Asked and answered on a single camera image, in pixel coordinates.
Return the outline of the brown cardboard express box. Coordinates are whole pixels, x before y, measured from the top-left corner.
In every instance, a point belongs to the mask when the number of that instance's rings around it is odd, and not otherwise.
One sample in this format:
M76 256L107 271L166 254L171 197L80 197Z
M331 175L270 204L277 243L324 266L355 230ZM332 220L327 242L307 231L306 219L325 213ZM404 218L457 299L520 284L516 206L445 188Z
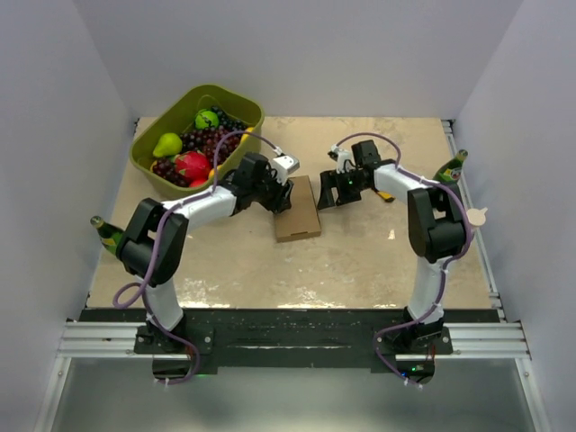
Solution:
M274 234L278 243L316 238L321 235L320 218L307 175L291 178L291 208L274 216Z

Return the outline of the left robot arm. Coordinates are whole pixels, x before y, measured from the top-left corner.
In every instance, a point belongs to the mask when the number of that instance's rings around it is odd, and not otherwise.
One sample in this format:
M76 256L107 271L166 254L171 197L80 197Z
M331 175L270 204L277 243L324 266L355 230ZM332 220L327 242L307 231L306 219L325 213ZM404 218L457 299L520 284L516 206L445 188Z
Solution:
M174 201L145 199L139 203L121 236L116 257L138 278L135 297L145 302L157 326L154 340L165 352L176 353L186 342L186 331L178 326L184 311L176 298L173 276L189 232L234 216L252 203L274 214L290 209L290 175L299 167L294 156L281 154L269 159L248 152L237 168L202 193Z

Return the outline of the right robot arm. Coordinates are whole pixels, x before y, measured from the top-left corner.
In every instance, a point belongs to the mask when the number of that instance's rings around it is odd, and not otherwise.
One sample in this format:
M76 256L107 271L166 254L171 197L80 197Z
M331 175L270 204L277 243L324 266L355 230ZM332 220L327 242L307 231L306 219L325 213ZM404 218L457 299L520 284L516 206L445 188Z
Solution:
M350 150L337 143L328 156L337 166L320 173L319 211L358 202L367 189L391 194L407 206L409 243L417 256L415 283L403 322L376 336L413 354L422 353L441 336L449 266L467 252L473 237L458 187L415 175L397 160L381 158L371 140L360 141Z

